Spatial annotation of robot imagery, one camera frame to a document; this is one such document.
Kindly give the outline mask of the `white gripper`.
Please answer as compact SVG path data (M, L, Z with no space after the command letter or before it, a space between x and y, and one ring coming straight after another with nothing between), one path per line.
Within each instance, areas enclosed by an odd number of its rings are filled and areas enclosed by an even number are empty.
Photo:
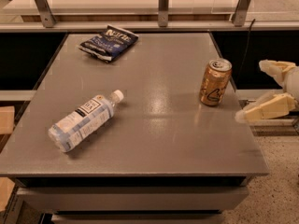
M278 85L284 84L284 93L268 92L255 102L235 113L239 123L275 119L288 115L299 101L299 67L292 62L261 60L260 69L272 77Z

